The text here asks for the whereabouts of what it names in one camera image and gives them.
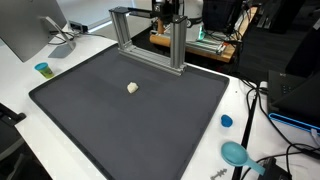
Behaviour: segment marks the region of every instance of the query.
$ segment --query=gray rubber mat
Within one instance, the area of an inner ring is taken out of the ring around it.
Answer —
[[[181,178],[228,82],[192,67],[175,76],[112,46],[30,97],[108,179],[171,180]]]

